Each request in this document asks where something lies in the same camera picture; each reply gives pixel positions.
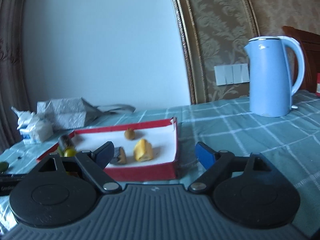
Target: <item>wallpaper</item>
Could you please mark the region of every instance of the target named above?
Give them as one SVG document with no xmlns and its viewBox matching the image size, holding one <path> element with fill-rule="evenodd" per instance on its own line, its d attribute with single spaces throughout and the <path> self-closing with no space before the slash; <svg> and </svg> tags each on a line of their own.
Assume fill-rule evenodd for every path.
<svg viewBox="0 0 320 240">
<path fill-rule="evenodd" d="M 320 34 L 320 0 L 251 0 L 261 35 L 283 35 L 282 26 Z"/>
<path fill-rule="evenodd" d="M 200 43 L 210 101 L 248 95 L 249 84 L 217 86 L 214 66 L 247 63 L 252 38 L 242 0 L 189 0 Z"/>
</svg>

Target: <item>wooden chair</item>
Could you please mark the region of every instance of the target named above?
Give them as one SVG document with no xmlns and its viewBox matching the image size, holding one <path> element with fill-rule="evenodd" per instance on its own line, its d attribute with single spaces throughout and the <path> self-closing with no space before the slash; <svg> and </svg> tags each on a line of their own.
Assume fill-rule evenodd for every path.
<svg viewBox="0 0 320 240">
<path fill-rule="evenodd" d="M 316 92 L 317 73 L 320 73 L 320 35 L 305 32 L 289 26 L 283 26 L 285 35 L 296 39 L 300 44 L 305 57 L 306 71 L 300 89 Z M 295 59 L 293 80 L 298 74 L 298 62 Z"/>
</svg>

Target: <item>blue kettle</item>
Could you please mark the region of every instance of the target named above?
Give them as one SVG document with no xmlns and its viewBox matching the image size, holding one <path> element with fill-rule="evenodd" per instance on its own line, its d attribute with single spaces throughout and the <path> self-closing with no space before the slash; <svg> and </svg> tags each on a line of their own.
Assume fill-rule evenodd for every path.
<svg viewBox="0 0 320 240">
<path fill-rule="evenodd" d="M 298 77 L 292 85 L 286 47 L 298 59 Z M 303 81 L 305 64 L 298 41 L 286 36 L 260 36 L 244 47 L 250 60 L 250 111 L 267 117 L 284 116 L 292 107 L 292 96 Z"/>
</svg>

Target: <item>white wall switch panel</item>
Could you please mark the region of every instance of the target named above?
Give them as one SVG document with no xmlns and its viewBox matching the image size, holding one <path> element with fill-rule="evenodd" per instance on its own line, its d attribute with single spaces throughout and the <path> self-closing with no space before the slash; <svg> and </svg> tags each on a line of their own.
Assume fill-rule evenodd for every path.
<svg viewBox="0 0 320 240">
<path fill-rule="evenodd" d="M 249 82 L 248 64 L 214 66 L 217 86 Z"/>
</svg>

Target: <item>kettle handle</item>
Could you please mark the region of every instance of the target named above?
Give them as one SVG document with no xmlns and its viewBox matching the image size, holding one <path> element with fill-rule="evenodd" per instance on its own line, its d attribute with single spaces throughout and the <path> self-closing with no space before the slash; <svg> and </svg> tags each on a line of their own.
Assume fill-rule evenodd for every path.
<svg viewBox="0 0 320 240">
<path fill-rule="evenodd" d="M 287 37 L 287 36 L 278 36 L 278 37 L 281 39 L 282 44 L 284 46 L 287 46 L 294 51 L 294 53 L 296 54 L 296 57 L 298 59 L 298 76 L 297 76 L 297 80 L 294 83 L 294 85 L 292 86 L 292 90 L 291 90 L 291 95 L 293 96 L 298 91 L 299 87 L 301 86 L 301 84 L 303 82 L 303 78 L 304 78 L 305 63 L 304 63 L 303 52 L 302 52 L 300 43 L 297 40 L 295 40 L 294 38 Z"/>
</svg>

